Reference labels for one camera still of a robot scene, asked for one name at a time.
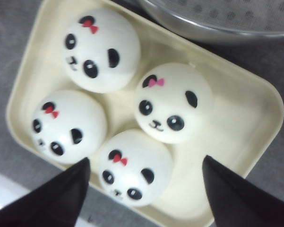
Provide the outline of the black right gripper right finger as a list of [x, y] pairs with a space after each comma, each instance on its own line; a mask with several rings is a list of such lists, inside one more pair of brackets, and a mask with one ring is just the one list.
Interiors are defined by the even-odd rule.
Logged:
[[284, 227], [284, 202], [211, 156], [202, 163], [207, 199], [218, 227]]

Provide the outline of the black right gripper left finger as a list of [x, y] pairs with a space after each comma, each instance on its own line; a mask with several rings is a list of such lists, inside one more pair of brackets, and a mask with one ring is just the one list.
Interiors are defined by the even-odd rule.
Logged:
[[0, 227], [73, 227], [90, 178], [84, 158], [50, 181], [0, 209]]

